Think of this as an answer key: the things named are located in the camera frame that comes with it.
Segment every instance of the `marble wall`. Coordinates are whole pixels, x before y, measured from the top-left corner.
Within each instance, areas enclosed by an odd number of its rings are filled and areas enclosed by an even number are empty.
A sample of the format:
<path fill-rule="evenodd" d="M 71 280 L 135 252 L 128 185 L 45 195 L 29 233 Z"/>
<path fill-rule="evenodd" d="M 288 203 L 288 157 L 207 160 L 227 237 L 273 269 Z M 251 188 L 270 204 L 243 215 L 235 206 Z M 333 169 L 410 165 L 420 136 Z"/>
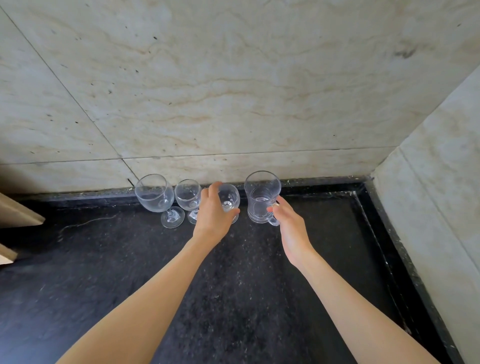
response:
<path fill-rule="evenodd" d="M 474 0 L 0 6 L 7 193 L 368 174 L 480 63 Z"/>
<path fill-rule="evenodd" d="M 466 364 L 480 358 L 480 67 L 373 173 Z"/>

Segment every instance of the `forearm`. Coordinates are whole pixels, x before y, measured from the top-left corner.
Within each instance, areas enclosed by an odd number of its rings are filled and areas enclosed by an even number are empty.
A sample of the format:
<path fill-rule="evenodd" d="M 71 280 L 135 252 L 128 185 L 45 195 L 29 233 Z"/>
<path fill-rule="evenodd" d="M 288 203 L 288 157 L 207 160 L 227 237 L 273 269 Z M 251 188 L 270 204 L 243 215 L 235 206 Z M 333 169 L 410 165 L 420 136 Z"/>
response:
<path fill-rule="evenodd" d="M 199 238 L 93 326 L 58 361 L 150 363 L 198 267 L 209 252 Z"/>
<path fill-rule="evenodd" d="M 363 298 L 313 249 L 299 269 L 313 287 L 359 364 L 438 362 L 410 335 Z"/>

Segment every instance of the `wooden board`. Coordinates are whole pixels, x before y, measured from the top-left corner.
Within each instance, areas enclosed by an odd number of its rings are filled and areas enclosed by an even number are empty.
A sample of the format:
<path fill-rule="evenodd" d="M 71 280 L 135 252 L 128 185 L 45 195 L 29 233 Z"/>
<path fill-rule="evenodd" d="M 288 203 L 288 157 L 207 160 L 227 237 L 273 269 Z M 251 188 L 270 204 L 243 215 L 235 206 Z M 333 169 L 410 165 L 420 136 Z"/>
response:
<path fill-rule="evenodd" d="M 0 265 L 10 264 L 16 259 L 17 253 L 5 245 L 0 244 Z"/>
<path fill-rule="evenodd" d="M 43 216 L 0 194 L 0 228 L 41 225 L 44 221 Z"/>

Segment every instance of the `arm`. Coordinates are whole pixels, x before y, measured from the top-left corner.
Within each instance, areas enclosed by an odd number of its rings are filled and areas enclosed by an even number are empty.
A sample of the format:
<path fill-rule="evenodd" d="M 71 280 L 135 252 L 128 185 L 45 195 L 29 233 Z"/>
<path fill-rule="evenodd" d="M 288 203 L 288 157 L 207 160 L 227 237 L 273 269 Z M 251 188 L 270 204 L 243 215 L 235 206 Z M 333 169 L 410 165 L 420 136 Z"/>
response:
<path fill-rule="evenodd" d="M 83 335 L 58 364 L 150 363 L 198 267 L 240 212 L 223 211 L 220 184 L 202 190 L 193 237 L 180 253 Z"/>
<path fill-rule="evenodd" d="M 304 275 L 359 364 L 439 364 L 420 344 L 340 277 L 310 244 L 305 223 L 284 198 L 270 207 L 289 261 Z"/>

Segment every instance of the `glassware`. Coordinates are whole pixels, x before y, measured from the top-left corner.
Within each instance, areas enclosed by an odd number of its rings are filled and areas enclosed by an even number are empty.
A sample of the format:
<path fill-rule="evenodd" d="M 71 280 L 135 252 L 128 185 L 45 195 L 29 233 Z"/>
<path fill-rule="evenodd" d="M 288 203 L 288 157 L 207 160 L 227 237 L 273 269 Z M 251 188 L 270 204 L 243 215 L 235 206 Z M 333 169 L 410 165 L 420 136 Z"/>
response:
<path fill-rule="evenodd" d="M 222 204 L 223 211 L 225 212 L 228 212 L 240 206 L 240 194 L 233 184 L 223 183 L 218 188 L 218 197 L 220 197 L 220 202 Z M 239 216 L 236 215 L 233 218 L 232 224 L 237 221 L 238 218 Z"/>
<path fill-rule="evenodd" d="M 135 195 L 147 210 L 163 212 L 160 216 L 162 225 L 167 229 L 176 228 L 185 218 L 180 207 L 173 206 L 175 194 L 170 183 L 160 174 L 149 174 L 135 185 Z"/>
<path fill-rule="evenodd" d="M 191 211 L 187 215 L 187 218 L 192 224 L 197 223 L 201 191 L 201 186 L 195 180 L 183 180 L 175 186 L 175 197 L 177 199 L 177 203 L 184 210 Z"/>
<path fill-rule="evenodd" d="M 245 180 L 245 192 L 248 197 L 248 216 L 252 221 L 263 224 L 269 222 L 274 226 L 280 222 L 268 212 L 267 207 L 276 204 L 282 185 L 276 175 L 266 170 L 252 173 Z"/>

